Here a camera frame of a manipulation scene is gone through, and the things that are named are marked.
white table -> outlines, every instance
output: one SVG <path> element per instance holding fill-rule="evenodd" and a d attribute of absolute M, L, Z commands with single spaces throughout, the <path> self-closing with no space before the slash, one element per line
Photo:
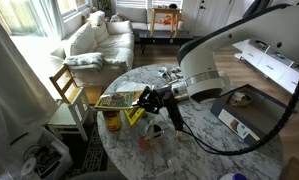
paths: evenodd
<path fill-rule="evenodd" d="M 154 84 L 163 87 L 167 82 L 158 75 L 158 67 L 168 68 L 175 65 L 150 65 L 131 70 L 108 87 L 106 92 L 114 92 L 123 81 Z M 222 150 L 237 150 L 247 145 L 209 110 L 212 102 L 205 104 L 179 105 L 184 121 L 195 134 L 210 145 Z M 97 122 L 103 146 L 111 161 L 128 179 L 155 179 L 165 171 L 166 161 L 176 157 L 182 171 L 172 179 L 219 179 L 222 175 L 234 172 L 242 173 L 248 179 L 278 179 L 282 169 L 282 145 L 279 137 L 259 150 L 239 156 L 219 156 L 201 150 L 193 138 L 185 136 L 182 141 L 175 138 L 175 130 L 165 108 L 160 114 L 170 126 L 164 134 L 164 144 L 141 152 L 134 137 L 134 129 L 124 121 L 119 131 L 111 132 L 106 128 L 102 113 L 98 113 Z"/>

book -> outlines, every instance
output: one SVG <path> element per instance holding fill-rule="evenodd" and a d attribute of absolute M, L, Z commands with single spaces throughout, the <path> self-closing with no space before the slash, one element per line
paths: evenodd
<path fill-rule="evenodd" d="M 128 110 L 138 108 L 137 103 L 143 90 L 105 93 L 99 97 L 95 109 L 99 111 Z"/>

drawer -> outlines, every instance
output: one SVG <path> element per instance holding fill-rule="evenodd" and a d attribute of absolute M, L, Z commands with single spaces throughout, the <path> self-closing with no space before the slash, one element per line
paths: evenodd
<path fill-rule="evenodd" d="M 287 71 L 282 75 L 278 83 L 291 94 L 293 94 L 295 92 L 298 81 L 299 72 L 293 69 L 287 69 Z"/>
<path fill-rule="evenodd" d="M 241 56 L 250 64 L 257 67 L 261 57 L 263 56 L 263 52 L 259 51 L 249 44 L 246 44 Z"/>
<path fill-rule="evenodd" d="M 278 82 L 287 67 L 269 56 L 263 56 L 258 65 L 258 69 L 270 79 Z"/>

power cord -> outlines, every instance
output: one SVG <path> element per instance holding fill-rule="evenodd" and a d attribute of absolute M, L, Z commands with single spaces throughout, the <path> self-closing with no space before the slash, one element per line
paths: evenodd
<path fill-rule="evenodd" d="M 195 141 L 197 142 L 197 144 L 199 145 L 199 147 L 210 153 L 210 154 L 217 154 L 217 155 L 223 155 L 223 156 L 236 156 L 236 155 L 242 155 L 248 152 L 251 152 L 253 150 L 256 150 L 258 148 L 260 148 L 261 146 L 263 146 L 264 144 L 266 144 L 267 142 L 269 142 L 272 138 L 274 138 L 279 132 L 280 130 L 287 124 L 287 122 L 290 119 L 290 116 L 292 115 L 297 102 L 299 101 L 299 81 L 297 84 L 297 87 L 295 89 L 295 92 L 292 94 L 288 106 L 285 109 L 284 114 L 282 115 L 281 119 L 279 120 L 279 122 L 276 124 L 276 126 L 267 134 L 265 135 L 265 137 L 263 139 L 260 139 L 257 143 L 255 143 L 252 146 L 240 149 L 240 150 L 235 150 L 235 151 L 222 151 L 222 150 L 217 150 L 211 146 L 209 146 L 208 144 L 206 144 L 205 142 L 203 142 L 201 139 L 199 139 L 198 137 L 196 137 L 192 130 L 190 129 L 190 127 L 184 122 L 184 124 L 187 126 L 187 128 L 189 129 L 190 133 L 187 131 L 184 131 L 184 133 L 192 136 Z M 213 150 L 207 150 L 204 147 L 202 147 L 202 145 L 200 144 L 202 143 L 203 145 L 207 146 L 209 149 Z"/>

small container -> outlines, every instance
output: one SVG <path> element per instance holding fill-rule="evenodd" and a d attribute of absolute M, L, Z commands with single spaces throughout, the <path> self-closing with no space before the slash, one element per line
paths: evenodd
<path fill-rule="evenodd" d="M 228 173 L 222 176 L 220 180 L 247 180 L 247 178 L 240 173 Z"/>
<path fill-rule="evenodd" d="M 120 111 L 102 111 L 109 131 L 117 131 L 121 127 Z"/>

